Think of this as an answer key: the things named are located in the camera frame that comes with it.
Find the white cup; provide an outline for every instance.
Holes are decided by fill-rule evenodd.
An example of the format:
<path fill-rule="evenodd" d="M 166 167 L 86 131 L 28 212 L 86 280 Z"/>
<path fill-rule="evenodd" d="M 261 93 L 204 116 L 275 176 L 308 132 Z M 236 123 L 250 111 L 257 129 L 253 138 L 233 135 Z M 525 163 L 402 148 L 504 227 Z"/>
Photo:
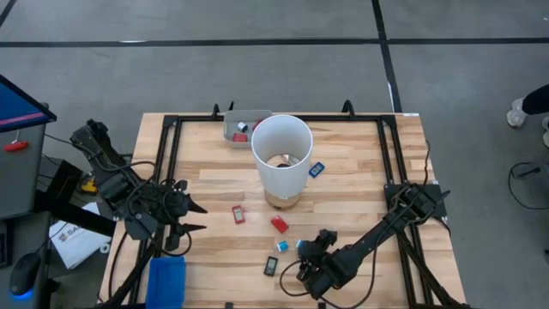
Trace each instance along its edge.
<path fill-rule="evenodd" d="M 276 115 L 263 120 L 251 136 L 251 150 L 265 188 L 265 197 L 274 206 L 293 206 L 305 188 L 311 166 L 312 133 L 301 119 Z M 299 160 L 290 167 L 273 167 L 268 161 L 277 155 Z"/>

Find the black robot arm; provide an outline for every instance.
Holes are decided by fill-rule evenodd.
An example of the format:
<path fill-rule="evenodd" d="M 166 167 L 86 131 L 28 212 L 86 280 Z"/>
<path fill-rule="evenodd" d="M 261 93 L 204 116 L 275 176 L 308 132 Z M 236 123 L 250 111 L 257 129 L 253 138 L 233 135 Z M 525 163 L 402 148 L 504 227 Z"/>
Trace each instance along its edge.
<path fill-rule="evenodd" d="M 404 250 L 425 278 L 441 306 L 415 305 L 414 308 L 470 308 L 454 300 L 438 283 L 404 234 L 412 222 L 423 223 L 431 217 L 438 202 L 429 197 L 419 185 L 405 184 L 392 198 L 389 213 L 368 233 L 352 245 L 344 245 L 327 253 L 329 245 L 337 241 L 337 232 L 322 230 L 314 241 L 304 241 L 298 249 L 301 265 L 297 279 L 315 300 L 322 298 L 330 288 L 340 289 L 356 275 L 364 258 L 385 240 L 396 235 Z"/>
<path fill-rule="evenodd" d="M 124 219 L 132 239 L 151 238 L 158 223 L 170 225 L 166 249 L 173 251 L 178 248 L 179 238 L 185 233 L 206 228 L 178 222 L 178 218 L 187 215 L 188 211 L 208 212 L 184 193 L 187 188 L 185 180 L 175 182 L 168 179 L 156 184 L 152 177 L 141 179 L 131 167 L 154 163 L 142 161 L 128 164 L 112 147 L 107 131 L 103 123 L 90 119 L 73 133 L 70 141 L 86 155 L 94 170 L 98 192 L 114 215 Z"/>

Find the small gray bin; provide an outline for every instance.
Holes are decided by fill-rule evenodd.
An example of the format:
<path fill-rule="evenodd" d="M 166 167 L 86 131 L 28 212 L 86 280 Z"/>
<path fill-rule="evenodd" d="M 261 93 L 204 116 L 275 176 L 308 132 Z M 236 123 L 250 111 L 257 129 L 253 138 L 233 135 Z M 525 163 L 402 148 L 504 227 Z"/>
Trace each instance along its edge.
<path fill-rule="evenodd" d="M 252 128 L 257 121 L 273 116 L 273 113 L 268 110 L 238 110 L 227 111 L 225 113 L 225 121 L 223 122 L 223 137 L 232 148 L 251 148 Z M 248 130 L 243 133 L 238 129 L 237 124 L 243 122 L 248 125 Z M 248 136 L 248 142 L 233 142 L 232 136 L 234 133 L 245 134 Z"/>

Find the wooden tabletop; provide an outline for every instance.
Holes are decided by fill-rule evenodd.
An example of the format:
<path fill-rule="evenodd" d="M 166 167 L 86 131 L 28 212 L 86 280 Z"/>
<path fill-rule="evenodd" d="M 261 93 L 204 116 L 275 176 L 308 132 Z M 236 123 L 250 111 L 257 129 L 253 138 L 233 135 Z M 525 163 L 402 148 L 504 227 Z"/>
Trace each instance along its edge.
<path fill-rule="evenodd" d="M 146 113 L 137 137 L 134 161 L 154 161 L 159 145 L 164 114 Z M 426 155 L 425 137 L 417 115 L 396 114 L 398 131 L 408 178 L 423 182 Z M 175 179 L 189 181 L 188 192 L 208 214 L 189 214 L 181 222 L 202 224 L 208 228 L 192 234 L 193 244 L 186 255 L 187 273 L 184 307 L 223 307 L 228 301 L 240 307 L 309 307 L 316 308 L 310 296 L 290 297 L 279 285 L 279 275 L 297 260 L 298 239 L 314 240 L 322 228 L 336 230 L 334 247 L 352 244 L 374 227 L 387 210 L 383 195 L 385 175 L 377 127 L 372 122 L 310 122 L 314 136 L 312 161 L 321 161 L 325 170 L 309 179 L 299 203 L 291 210 L 277 211 L 264 199 L 263 187 L 250 149 L 229 148 L 224 143 L 221 122 L 184 123 L 179 143 Z M 162 177 L 171 148 L 168 136 Z M 389 128 L 386 136 L 395 179 L 397 165 Z M 152 168 L 137 166 L 144 179 Z M 429 180 L 434 174 L 429 164 Z M 246 222 L 234 223 L 231 208 L 242 205 Z M 280 215 L 290 226 L 280 234 L 270 219 Z M 452 297 L 465 301 L 448 232 L 436 221 L 419 228 L 425 260 L 433 274 Z M 108 278 L 114 252 L 124 224 L 118 223 L 106 266 L 101 299 L 108 299 Z M 279 253 L 275 245 L 286 240 L 290 250 Z M 138 241 L 127 239 L 113 274 L 116 289 L 136 262 Z M 182 238 L 182 251 L 187 246 Z M 265 276 L 268 256 L 279 258 L 275 277 Z M 339 291 L 330 289 L 324 296 L 339 306 L 351 306 L 365 295 L 371 279 L 368 256 L 358 275 Z M 295 279 L 298 268 L 284 277 L 286 289 L 303 291 Z M 418 301 L 419 276 L 413 267 Z M 139 301 L 145 301 L 148 269 L 143 272 Z M 377 254 L 377 271 L 373 293 L 362 305 L 368 308 L 404 308 L 407 299 L 402 279 L 396 239 L 382 244 Z"/>

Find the red object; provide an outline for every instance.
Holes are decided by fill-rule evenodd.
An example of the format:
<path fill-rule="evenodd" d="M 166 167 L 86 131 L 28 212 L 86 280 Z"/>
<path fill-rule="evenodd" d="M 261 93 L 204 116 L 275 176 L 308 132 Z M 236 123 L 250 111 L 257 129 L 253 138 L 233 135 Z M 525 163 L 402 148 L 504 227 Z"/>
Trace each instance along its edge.
<path fill-rule="evenodd" d="M 233 142 L 248 142 L 248 136 L 245 134 L 234 133 L 232 136 Z"/>
<path fill-rule="evenodd" d="M 256 127 L 265 119 L 259 119 L 257 120 L 256 124 L 254 124 L 254 126 L 251 128 L 251 130 L 256 130 Z"/>
<path fill-rule="evenodd" d="M 3 151 L 17 152 L 28 147 L 28 142 L 14 142 L 3 147 Z"/>
<path fill-rule="evenodd" d="M 234 222 L 236 224 L 240 224 L 240 223 L 244 223 L 245 220 L 244 220 L 244 210 L 242 209 L 242 207 L 239 205 L 239 206 L 234 206 L 232 208 L 232 216 L 234 216 Z"/>
<path fill-rule="evenodd" d="M 285 223 L 279 215 L 271 219 L 271 223 L 273 223 L 274 227 L 281 233 L 284 233 L 288 229 L 287 223 Z"/>

